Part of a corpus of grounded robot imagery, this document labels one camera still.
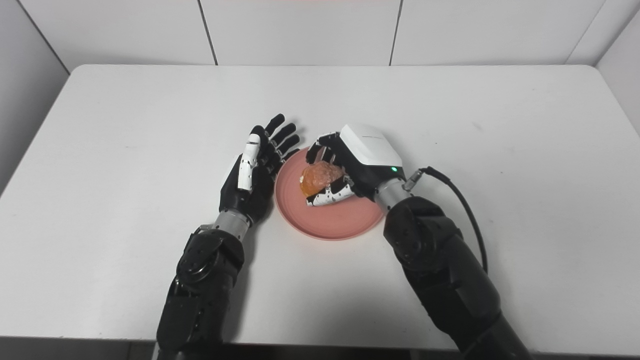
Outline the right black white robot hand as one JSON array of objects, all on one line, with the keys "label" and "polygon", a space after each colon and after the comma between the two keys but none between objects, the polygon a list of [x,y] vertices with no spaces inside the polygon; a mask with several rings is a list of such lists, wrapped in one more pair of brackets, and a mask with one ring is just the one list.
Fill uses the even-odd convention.
[{"label": "right black white robot hand", "polygon": [[351,196],[377,201],[386,187],[406,183],[403,163],[381,130],[365,124],[347,124],[340,131],[319,136],[306,153],[309,165],[324,161],[344,174],[307,196],[309,207],[324,207]]}]

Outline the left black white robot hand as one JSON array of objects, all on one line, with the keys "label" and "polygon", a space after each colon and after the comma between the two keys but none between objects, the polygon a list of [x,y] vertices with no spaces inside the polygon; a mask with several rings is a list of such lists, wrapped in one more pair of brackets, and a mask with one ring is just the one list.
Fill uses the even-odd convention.
[{"label": "left black white robot hand", "polygon": [[274,194],[275,179],[299,151],[297,126],[279,113],[251,130],[242,153],[221,188],[219,211],[235,212],[250,224],[261,221]]}]

